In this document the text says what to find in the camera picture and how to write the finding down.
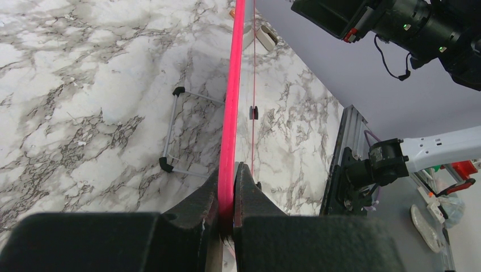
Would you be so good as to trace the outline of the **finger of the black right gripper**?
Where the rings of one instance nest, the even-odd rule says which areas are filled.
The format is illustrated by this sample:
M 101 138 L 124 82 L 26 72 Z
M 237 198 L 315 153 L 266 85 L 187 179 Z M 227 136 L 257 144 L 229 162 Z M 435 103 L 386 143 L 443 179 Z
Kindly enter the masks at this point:
M 291 10 L 333 37 L 342 39 L 357 24 L 372 1 L 363 0 L 300 0 Z

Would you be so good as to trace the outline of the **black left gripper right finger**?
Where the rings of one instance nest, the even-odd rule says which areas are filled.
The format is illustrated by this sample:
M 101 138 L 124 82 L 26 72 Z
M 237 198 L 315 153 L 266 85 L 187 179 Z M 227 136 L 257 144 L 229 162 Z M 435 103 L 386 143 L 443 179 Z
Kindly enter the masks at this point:
M 238 271 L 403 271 L 378 219 L 289 216 L 258 188 L 249 167 L 235 177 L 233 240 Z

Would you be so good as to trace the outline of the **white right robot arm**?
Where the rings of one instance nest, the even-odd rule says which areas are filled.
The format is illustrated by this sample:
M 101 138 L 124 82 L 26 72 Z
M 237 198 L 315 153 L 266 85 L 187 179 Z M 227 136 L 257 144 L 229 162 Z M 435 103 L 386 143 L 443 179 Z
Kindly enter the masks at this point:
M 309 65 L 386 138 L 480 125 L 479 1 L 295 1 Z

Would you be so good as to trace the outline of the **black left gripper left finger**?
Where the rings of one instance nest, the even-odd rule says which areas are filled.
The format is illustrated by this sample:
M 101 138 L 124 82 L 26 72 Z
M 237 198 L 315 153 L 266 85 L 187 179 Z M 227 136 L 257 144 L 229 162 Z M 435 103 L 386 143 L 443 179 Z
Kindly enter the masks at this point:
M 166 212 L 30 215 L 1 251 L 2 271 L 212 271 L 220 267 L 218 173 Z

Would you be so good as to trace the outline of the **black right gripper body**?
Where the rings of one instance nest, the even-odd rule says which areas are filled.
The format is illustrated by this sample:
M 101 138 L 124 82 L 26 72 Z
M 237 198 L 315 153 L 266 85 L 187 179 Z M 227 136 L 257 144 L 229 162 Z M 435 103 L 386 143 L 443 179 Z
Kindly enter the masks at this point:
M 387 10 L 390 10 L 396 1 L 363 1 L 356 10 L 354 17 L 347 25 L 347 32 L 343 35 L 346 43 L 355 43 L 364 38 L 381 20 Z

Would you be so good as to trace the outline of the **pink framed whiteboard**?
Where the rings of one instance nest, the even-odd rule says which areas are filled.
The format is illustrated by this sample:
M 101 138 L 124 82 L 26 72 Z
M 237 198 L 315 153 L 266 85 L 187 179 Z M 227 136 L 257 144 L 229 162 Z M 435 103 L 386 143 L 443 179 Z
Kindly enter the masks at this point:
M 223 118 L 220 164 L 218 169 L 218 203 L 223 271 L 236 271 L 234 239 L 235 175 L 242 165 L 253 163 L 253 132 L 256 92 L 256 39 L 245 50 L 243 31 L 256 28 L 255 1 L 235 1 L 229 73 Z

